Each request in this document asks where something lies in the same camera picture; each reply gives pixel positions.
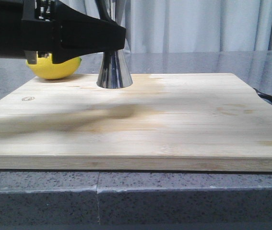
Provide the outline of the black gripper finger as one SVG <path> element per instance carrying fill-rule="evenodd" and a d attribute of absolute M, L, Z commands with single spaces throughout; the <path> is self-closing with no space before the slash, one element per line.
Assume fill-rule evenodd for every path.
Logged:
<path fill-rule="evenodd" d="M 79 56 L 123 49 L 126 29 L 116 22 L 83 14 L 57 0 L 54 3 L 52 62 L 63 63 Z"/>

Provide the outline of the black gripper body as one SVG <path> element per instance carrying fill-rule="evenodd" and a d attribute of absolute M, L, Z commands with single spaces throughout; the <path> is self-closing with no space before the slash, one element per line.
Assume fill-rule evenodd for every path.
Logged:
<path fill-rule="evenodd" d="M 36 64 L 52 54 L 53 63 L 63 62 L 56 22 L 61 5 L 59 0 L 0 0 L 0 58 Z"/>

